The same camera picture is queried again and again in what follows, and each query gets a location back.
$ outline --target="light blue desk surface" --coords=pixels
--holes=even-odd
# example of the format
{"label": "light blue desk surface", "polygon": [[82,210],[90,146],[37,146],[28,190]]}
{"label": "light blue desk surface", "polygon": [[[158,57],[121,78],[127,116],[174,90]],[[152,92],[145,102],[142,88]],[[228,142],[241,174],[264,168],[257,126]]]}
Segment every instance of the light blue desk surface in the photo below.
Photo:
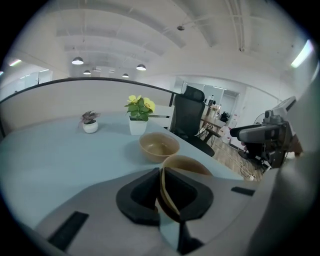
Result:
{"label": "light blue desk surface", "polygon": [[[1,192],[13,215],[34,228],[56,207],[86,187],[133,172],[160,167],[139,148],[121,114],[97,119],[99,129],[87,134],[79,118],[60,119],[10,133],[0,142]],[[178,155],[194,158],[214,176],[243,178],[199,149],[149,121],[146,133],[163,132],[180,143]]]}

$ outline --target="potted plant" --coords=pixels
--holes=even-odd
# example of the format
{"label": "potted plant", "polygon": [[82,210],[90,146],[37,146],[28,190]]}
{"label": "potted plant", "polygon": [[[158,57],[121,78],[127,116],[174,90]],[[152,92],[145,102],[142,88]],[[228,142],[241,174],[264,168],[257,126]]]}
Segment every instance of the potted plant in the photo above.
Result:
{"label": "potted plant", "polygon": [[129,104],[125,105],[125,107],[128,107],[127,113],[130,113],[129,126],[131,135],[144,134],[149,115],[155,111],[156,105],[152,100],[146,97],[142,98],[141,95],[138,97],[129,96],[128,102]]}
{"label": "potted plant", "polygon": [[93,134],[98,130],[98,122],[95,119],[99,116],[100,116],[99,113],[95,113],[92,111],[85,112],[81,116],[80,123],[82,123],[83,130],[87,134]]}

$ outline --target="wooden floor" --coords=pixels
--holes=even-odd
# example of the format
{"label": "wooden floor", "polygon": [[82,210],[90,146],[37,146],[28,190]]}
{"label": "wooden floor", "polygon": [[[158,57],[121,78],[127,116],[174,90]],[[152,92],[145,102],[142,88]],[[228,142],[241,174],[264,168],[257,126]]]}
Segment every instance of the wooden floor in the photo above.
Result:
{"label": "wooden floor", "polygon": [[249,160],[243,159],[235,148],[223,143],[222,140],[218,138],[214,140],[212,148],[215,152],[213,156],[214,159],[230,168],[235,173],[241,175],[246,181],[249,181],[250,177],[248,171],[254,175],[254,181],[259,182],[262,179],[262,167],[257,166]]}

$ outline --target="black mesh office chair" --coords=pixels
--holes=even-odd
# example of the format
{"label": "black mesh office chair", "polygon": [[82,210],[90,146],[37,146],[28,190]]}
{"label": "black mesh office chair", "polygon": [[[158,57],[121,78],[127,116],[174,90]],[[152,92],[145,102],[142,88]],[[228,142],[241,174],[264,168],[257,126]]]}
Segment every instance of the black mesh office chair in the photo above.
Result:
{"label": "black mesh office chair", "polygon": [[213,157],[215,152],[207,141],[214,135],[214,132],[206,129],[208,134],[204,140],[196,136],[205,109],[204,99],[203,91],[190,86],[186,87],[184,94],[176,95],[174,99],[175,118],[171,132]]}

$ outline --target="small succulent plant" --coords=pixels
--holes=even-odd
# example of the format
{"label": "small succulent plant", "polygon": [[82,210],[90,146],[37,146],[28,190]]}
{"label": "small succulent plant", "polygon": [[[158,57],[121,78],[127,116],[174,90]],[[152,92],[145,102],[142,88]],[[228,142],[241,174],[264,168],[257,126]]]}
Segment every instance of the small succulent plant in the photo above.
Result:
{"label": "small succulent plant", "polygon": [[98,118],[99,116],[100,116],[99,113],[95,113],[92,111],[85,112],[81,116],[80,123],[84,123],[85,125],[93,124],[96,121],[95,119]]}

